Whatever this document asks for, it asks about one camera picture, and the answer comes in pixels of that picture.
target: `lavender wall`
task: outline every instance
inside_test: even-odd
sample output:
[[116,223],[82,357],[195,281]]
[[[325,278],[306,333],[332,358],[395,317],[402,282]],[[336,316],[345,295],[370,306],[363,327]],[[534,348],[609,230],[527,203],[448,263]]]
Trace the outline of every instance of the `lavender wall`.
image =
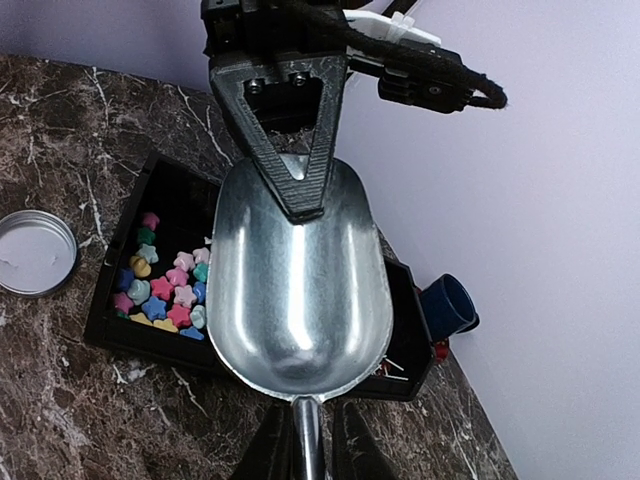
[[525,480],[640,478],[640,3],[426,0],[504,112],[346,96],[339,154],[422,285],[482,316],[454,351]]
[[199,0],[0,0],[0,52],[209,90]]

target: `white clip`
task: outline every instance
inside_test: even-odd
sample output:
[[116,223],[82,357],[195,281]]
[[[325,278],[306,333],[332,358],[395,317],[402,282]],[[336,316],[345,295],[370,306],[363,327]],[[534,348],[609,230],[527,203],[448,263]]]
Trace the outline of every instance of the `white clip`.
[[[407,39],[418,43],[435,45],[436,47],[440,47],[442,44],[440,37],[436,37],[419,28],[414,28],[415,20],[400,12],[394,13],[391,18],[366,10],[345,10],[344,14],[351,28],[376,40],[400,43],[400,40]],[[381,59],[369,57],[351,47],[347,48],[347,55],[349,58],[355,57],[360,61],[373,65],[383,65]]]

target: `star-shaped candy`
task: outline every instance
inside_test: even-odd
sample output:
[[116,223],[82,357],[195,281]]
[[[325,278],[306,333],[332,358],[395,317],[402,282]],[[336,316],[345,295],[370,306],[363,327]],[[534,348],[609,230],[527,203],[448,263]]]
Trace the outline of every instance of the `star-shaped candy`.
[[193,307],[193,311],[189,315],[191,323],[196,328],[204,328],[207,324],[207,314],[202,305],[196,305]]
[[160,278],[156,278],[151,280],[151,294],[154,297],[161,298],[165,302],[168,302],[171,299],[171,294],[173,293],[173,289],[175,287],[169,283],[167,277],[164,275]]
[[185,285],[184,287],[176,287],[176,298],[174,303],[182,305],[183,307],[191,308],[191,305],[196,303],[196,296],[191,289],[191,285]]
[[163,319],[167,317],[167,302],[160,300],[158,297],[150,297],[149,300],[142,304],[142,311],[147,315],[149,320]]
[[189,327],[184,330],[180,330],[180,335],[193,338],[195,340],[204,340],[204,335],[201,334],[196,327]]
[[178,329],[173,324],[170,318],[165,318],[164,320],[155,320],[153,322],[153,326],[156,328],[160,328],[162,330],[166,330],[167,332],[177,333]]
[[135,315],[131,315],[131,320],[133,320],[134,322],[142,323],[143,325],[153,325],[153,323],[149,321],[144,313],[136,313]]
[[136,255],[140,258],[144,258],[148,264],[158,263],[158,254],[156,253],[156,247],[153,245],[147,245],[143,243],[140,245],[140,250],[136,252]]
[[167,278],[169,279],[169,283],[174,287],[184,287],[187,284],[189,275],[187,275],[187,272],[185,272],[181,268],[172,268],[167,272]]
[[131,282],[127,295],[133,300],[134,305],[142,305],[151,296],[151,285],[146,280],[138,280],[136,278]]
[[155,213],[147,212],[142,214],[142,226],[147,227],[151,231],[155,231],[160,223],[160,219]]
[[209,275],[209,265],[206,263],[199,263],[193,271],[193,276],[196,277],[202,283],[207,283],[207,276]]
[[156,234],[153,233],[149,227],[142,227],[138,229],[138,245],[142,245],[143,243],[151,245],[155,239]]
[[138,257],[137,255],[131,257],[129,259],[129,266],[133,268],[133,273],[138,278],[145,278],[151,275],[151,266],[142,257]]
[[196,263],[209,263],[209,249],[207,247],[196,248],[193,251],[193,260]]
[[189,270],[193,270],[196,264],[193,261],[193,255],[187,252],[178,252],[178,256],[173,261],[173,266],[188,272]]
[[113,296],[113,306],[119,312],[128,314],[129,310],[133,308],[133,300],[131,300],[124,292],[116,293]]
[[203,303],[207,297],[207,286],[203,282],[196,282],[193,285],[193,293],[198,299],[198,303]]
[[167,312],[167,317],[171,319],[173,325],[176,328],[185,328],[191,326],[189,309],[181,305],[174,305],[171,310]]
[[118,270],[116,290],[120,292],[126,292],[127,290],[129,290],[131,282],[133,282],[134,278],[135,275],[133,274],[133,270],[131,270],[130,268],[121,268],[120,270]]

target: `scoop handle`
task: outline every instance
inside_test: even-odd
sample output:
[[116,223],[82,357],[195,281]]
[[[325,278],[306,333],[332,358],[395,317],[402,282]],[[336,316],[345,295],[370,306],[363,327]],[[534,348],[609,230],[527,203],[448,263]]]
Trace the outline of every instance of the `scoop handle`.
[[322,407],[312,397],[293,402],[293,478],[325,480],[324,444],[322,441]]

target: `blue cup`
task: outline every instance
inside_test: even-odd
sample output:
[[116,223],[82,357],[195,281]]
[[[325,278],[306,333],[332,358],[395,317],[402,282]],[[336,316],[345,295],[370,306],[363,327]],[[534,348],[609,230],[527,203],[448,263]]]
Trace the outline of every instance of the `blue cup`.
[[448,273],[420,293],[420,305],[434,342],[471,329],[478,316],[465,288]]

